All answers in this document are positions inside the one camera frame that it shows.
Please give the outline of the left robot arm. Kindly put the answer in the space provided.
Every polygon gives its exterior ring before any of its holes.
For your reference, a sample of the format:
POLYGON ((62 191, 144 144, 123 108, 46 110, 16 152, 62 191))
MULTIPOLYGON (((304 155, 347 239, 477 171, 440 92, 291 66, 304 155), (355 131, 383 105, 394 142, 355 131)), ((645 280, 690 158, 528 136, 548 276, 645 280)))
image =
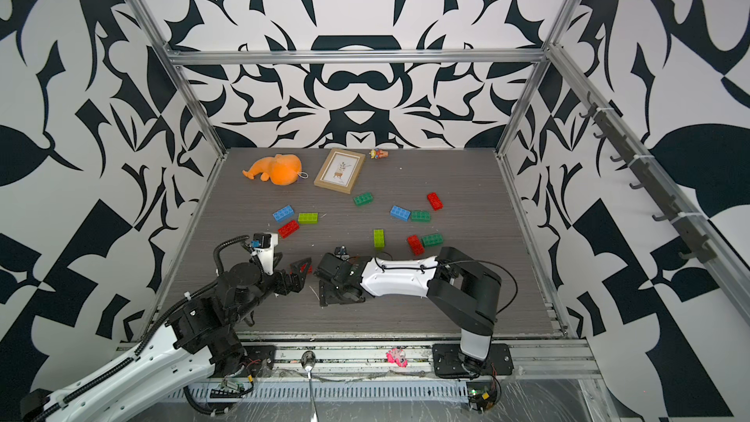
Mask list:
POLYGON ((237 236, 213 251, 216 277, 163 312, 141 341, 81 380, 54 392, 37 389, 21 400, 25 421, 126 419, 204 378, 232 378, 248 357, 236 326, 254 324, 269 296, 300 292, 311 258, 279 263, 277 234, 237 236))

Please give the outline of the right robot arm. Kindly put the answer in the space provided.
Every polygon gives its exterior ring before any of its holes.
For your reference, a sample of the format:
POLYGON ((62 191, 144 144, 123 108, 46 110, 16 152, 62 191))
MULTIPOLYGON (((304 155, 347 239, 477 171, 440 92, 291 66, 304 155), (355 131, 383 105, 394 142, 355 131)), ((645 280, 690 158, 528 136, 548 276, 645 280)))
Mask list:
POLYGON ((327 253, 314 274, 322 287, 322 306, 396 295, 429 300, 460 328, 457 357, 468 371, 477 372, 489 358, 500 313, 502 279, 491 267, 444 247, 436 256, 404 261, 327 253))

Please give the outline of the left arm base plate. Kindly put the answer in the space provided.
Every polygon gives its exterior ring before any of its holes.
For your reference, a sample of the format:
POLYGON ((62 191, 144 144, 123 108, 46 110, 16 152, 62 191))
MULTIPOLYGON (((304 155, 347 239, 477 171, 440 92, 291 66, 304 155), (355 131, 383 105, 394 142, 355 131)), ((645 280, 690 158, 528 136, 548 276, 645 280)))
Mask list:
POLYGON ((249 345, 239 363, 230 367, 228 378, 260 378, 270 375, 275 369, 277 346, 249 345))

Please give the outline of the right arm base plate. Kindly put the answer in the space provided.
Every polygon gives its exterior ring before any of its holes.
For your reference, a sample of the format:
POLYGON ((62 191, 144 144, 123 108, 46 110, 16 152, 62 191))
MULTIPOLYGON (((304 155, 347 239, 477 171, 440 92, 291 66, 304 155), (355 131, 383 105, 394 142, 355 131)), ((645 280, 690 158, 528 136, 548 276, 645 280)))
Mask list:
POLYGON ((475 379, 480 376, 510 376, 514 363, 506 344, 492 343, 483 361, 464 355, 459 344, 432 346, 433 370, 442 379, 475 379))

